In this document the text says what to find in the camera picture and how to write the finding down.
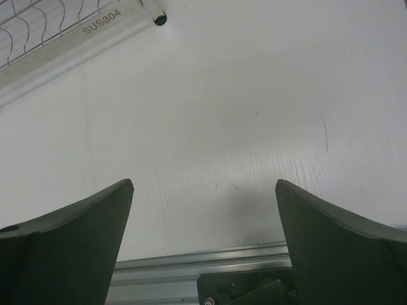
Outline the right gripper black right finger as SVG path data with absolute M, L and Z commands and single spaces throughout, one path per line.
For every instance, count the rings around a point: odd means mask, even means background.
M 302 304 L 406 304 L 406 231 L 286 180 L 275 194 Z

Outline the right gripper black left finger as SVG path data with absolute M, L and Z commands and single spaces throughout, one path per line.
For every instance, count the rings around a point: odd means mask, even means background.
M 1 304 L 104 304 L 134 186 L 123 179 L 1 229 Z

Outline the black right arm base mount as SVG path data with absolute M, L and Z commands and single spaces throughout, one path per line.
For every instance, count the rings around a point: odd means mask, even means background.
M 197 280 L 200 304 L 299 304 L 291 269 L 203 274 Z

